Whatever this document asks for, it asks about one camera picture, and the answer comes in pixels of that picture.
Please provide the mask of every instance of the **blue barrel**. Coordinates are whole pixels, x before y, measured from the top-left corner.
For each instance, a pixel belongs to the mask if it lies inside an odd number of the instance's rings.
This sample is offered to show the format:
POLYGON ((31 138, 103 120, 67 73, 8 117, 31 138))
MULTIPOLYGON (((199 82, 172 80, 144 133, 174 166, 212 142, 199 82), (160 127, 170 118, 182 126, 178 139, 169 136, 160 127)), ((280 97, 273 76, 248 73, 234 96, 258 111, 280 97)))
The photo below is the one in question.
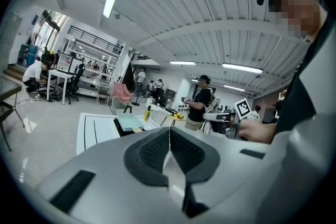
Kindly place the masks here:
POLYGON ((34 44, 30 44, 29 49, 28 49, 28 54, 27 54, 27 60, 26 60, 27 67, 29 67, 35 62, 37 53, 38 53, 38 46, 34 44))

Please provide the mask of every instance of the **black table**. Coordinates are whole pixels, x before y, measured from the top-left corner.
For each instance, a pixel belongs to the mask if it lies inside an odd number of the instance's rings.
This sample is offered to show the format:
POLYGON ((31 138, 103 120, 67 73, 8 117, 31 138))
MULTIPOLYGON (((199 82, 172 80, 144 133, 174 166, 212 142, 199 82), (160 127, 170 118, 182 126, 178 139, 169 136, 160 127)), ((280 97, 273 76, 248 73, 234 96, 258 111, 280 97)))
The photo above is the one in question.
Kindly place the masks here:
POLYGON ((7 142, 4 127, 2 123, 13 111, 15 111, 18 117, 20 118, 23 124, 23 127, 25 127, 23 120, 21 119, 19 113, 17 113, 17 110, 16 110, 17 93, 20 92, 21 89, 22 89, 22 86, 20 84, 17 84, 12 80, 9 80, 9 79, 6 79, 5 77, 0 76, 0 130, 5 139, 5 142, 7 144, 9 151, 12 151, 12 150, 10 149, 10 146, 7 142), (14 94, 15 94, 14 106, 6 102, 3 102, 4 100, 6 100, 7 98, 11 97, 14 94))

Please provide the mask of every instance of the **khaki pants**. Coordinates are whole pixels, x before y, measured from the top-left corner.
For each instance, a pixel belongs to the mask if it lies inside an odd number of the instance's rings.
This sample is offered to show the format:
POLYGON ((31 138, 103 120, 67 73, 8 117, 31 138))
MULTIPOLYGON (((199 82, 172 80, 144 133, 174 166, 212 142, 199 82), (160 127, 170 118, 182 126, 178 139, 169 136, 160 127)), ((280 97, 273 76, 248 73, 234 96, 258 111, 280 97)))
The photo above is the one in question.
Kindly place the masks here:
POLYGON ((193 131, 197 131, 202 126, 202 124, 203 122, 192 121, 191 119, 187 118, 184 127, 193 131))

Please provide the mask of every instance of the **hand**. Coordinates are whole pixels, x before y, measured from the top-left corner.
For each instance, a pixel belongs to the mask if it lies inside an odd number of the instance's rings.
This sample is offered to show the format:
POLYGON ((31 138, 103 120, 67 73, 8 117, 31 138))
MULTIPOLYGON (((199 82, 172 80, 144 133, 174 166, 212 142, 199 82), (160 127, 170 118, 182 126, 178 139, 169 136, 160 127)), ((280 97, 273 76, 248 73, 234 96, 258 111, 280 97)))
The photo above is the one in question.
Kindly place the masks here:
POLYGON ((262 124, 251 120, 242 120, 239 125, 238 137, 244 137, 251 142, 272 143, 276 124, 262 124))

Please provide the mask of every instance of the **black and white square marker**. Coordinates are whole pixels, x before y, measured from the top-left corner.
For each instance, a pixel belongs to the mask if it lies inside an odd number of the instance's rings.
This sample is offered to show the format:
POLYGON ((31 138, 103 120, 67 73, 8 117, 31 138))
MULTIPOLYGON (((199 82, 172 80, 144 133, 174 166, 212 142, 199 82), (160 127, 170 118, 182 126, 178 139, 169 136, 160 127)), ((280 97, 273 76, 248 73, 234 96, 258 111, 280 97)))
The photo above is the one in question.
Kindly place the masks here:
POLYGON ((236 102, 234 104, 238 118, 241 120, 245 118, 250 112, 251 108, 246 100, 246 98, 236 102))

